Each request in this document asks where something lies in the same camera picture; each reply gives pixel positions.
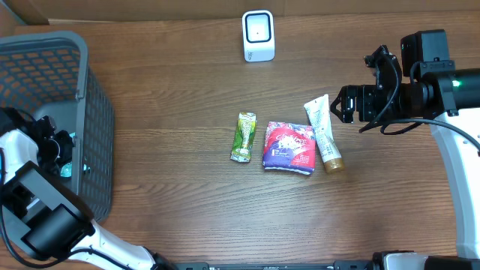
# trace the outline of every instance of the green snack bag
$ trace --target green snack bag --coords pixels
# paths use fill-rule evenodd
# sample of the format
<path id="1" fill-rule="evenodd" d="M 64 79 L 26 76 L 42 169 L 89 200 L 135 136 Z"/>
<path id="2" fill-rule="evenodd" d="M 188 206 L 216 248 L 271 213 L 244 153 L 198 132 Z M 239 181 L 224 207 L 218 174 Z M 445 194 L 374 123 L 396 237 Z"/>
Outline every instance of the green snack bag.
<path id="1" fill-rule="evenodd" d="M 238 162 L 249 162 L 254 144 L 257 116 L 252 112 L 240 112 L 233 140 L 231 159 Z"/>

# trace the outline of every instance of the wood grain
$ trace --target wood grain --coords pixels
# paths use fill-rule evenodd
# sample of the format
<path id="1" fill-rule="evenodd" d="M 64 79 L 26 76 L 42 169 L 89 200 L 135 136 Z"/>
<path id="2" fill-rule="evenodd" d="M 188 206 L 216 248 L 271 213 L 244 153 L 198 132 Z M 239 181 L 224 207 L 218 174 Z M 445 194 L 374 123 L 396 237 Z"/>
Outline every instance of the wood grain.
<path id="1" fill-rule="evenodd" d="M 32 9 L 26 0 L 8 0 Z M 267 9 L 274 16 L 375 14 L 385 12 L 480 10 L 476 0 L 29 0 L 44 20 L 155 21 L 238 18 L 246 11 Z M 23 12 L 29 19 L 31 13 Z"/>
<path id="2" fill-rule="evenodd" d="M 358 134 L 332 118 L 346 171 L 264 172 L 268 121 L 307 124 L 303 104 L 374 83 L 362 57 L 446 29 L 458 68 L 480 66 L 480 12 L 275 20 L 271 62 L 246 64 L 239 19 L 18 27 L 72 30 L 116 110 L 113 209 L 104 226 L 173 261 L 319 263 L 410 249 L 455 254 L 455 215 L 428 127 Z M 249 164 L 229 160 L 240 111 L 255 112 Z M 0 266 L 18 269 L 2 247 Z M 84 269 L 69 262 L 58 269 Z"/>

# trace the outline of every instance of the white tube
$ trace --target white tube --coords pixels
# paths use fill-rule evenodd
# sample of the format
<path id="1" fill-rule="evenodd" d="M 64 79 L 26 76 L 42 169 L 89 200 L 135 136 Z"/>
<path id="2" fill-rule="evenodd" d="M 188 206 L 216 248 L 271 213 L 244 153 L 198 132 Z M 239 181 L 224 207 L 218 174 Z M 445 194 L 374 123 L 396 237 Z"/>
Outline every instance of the white tube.
<path id="1" fill-rule="evenodd" d="M 304 105 L 308 119 L 315 133 L 315 140 L 323 165 L 327 173 L 335 173 L 345 168 L 342 156 L 333 140 L 332 124 L 330 122 L 329 96 L 325 94 Z"/>

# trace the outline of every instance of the snack package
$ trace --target snack package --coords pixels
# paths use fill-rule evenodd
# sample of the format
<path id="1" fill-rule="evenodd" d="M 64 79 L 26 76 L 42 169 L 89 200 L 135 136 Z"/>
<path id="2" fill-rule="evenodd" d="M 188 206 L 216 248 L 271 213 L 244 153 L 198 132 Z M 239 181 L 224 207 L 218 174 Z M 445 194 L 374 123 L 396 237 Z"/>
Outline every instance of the snack package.
<path id="1" fill-rule="evenodd" d="M 342 160 L 342 156 L 333 141 L 329 96 L 325 94 L 322 97 L 318 97 L 306 103 L 304 108 L 313 126 L 325 171 L 327 173 L 336 173 L 344 170 L 344 160 Z"/>
<path id="2" fill-rule="evenodd" d="M 257 116 L 252 112 L 240 112 L 233 140 L 231 159 L 238 162 L 249 162 L 254 144 Z"/>
<path id="3" fill-rule="evenodd" d="M 271 121 L 265 134 L 263 166 L 310 175 L 315 170 L 315 136 L 311 126 Z"/>

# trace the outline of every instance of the basket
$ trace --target basket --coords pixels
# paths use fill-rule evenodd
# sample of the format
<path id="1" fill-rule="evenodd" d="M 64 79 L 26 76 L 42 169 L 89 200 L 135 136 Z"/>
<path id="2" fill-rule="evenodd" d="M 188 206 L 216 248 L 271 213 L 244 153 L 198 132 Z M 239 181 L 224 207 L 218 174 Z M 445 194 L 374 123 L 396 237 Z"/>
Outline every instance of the basket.
<path id="1" fill-rule="evenodd" d="M 63 184 L 96 221 L 110 213 L 115 113 L 89 67 L 85 41 L 71 31 L 0 38 L 0 107 L 52 116 L 73 136 L 71 177 Z"/>

